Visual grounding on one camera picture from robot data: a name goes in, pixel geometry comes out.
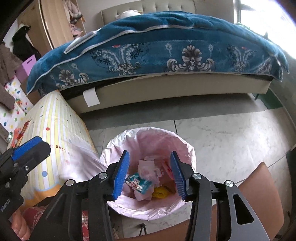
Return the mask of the person's left hand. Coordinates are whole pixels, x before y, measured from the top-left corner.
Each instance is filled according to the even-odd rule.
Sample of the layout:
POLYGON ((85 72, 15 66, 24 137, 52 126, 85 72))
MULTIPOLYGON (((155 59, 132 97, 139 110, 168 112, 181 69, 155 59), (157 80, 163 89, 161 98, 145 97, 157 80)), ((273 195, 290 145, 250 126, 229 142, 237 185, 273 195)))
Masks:
POLYGON ((30 228, 19 209, 11 216, 11 228, 21 240, 28 240, 31 236, 30 228))

